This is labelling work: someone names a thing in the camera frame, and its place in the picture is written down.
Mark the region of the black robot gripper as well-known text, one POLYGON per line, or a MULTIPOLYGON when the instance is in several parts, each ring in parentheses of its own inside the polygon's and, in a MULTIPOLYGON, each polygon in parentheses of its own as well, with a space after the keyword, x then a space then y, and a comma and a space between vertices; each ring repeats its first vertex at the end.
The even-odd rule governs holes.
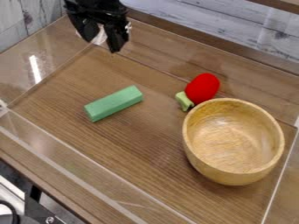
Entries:
POLYGON ((99 34, 99 24, 104 25, 107 45, 117 53, 129 40, 131 23, 128 9, 120 0, 64 0, 69 21, 83 39, 89 42, 99 34))

